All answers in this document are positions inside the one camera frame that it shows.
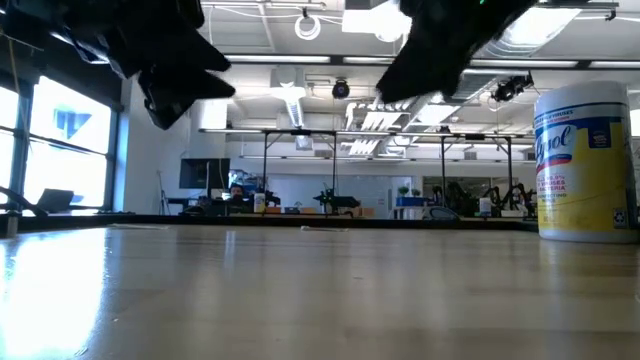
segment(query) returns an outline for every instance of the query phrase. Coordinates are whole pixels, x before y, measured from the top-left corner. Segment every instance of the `computer monitor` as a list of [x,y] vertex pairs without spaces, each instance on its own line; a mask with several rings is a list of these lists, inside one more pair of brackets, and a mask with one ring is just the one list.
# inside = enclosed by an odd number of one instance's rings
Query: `computer monitor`
[[229,188],[230,159],[182,159],[181,189]]

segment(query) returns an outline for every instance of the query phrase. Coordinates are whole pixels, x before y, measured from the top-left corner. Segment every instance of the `disinfecting wipes container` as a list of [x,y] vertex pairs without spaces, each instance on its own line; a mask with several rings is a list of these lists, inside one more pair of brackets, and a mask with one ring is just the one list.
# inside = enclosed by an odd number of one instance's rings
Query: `disinfecting wipes container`
[[597,81],[547,92],[534,128],[540,236],[636,242],[626,87]]

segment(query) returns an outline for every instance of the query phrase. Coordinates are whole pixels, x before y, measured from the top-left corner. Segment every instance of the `wooden table surface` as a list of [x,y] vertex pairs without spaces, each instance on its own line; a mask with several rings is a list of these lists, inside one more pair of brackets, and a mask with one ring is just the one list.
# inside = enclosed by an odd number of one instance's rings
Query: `wooden table surface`
[[0,241],[2,359],[640,359],[638,248],[176,226]]

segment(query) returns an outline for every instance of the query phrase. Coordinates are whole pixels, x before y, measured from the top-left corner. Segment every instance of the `laptop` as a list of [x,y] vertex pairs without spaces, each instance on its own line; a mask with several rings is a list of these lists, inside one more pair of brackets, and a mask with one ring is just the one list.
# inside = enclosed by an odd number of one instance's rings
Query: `laptop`
[[71,200],[73,200],[73,191],[44,189],[38,207],[48,213],[57,213],[69,210]]

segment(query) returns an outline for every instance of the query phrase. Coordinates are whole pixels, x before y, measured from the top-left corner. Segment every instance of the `dome camera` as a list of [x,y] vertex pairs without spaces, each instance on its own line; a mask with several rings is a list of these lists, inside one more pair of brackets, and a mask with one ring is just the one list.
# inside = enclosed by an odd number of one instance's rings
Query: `dome camera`
[[336,80],[336,84],[333,85],[333,91],[331,91],[334,99],[344,99],[349,96],[349,85],[347,84],[347,80],[338,79]]

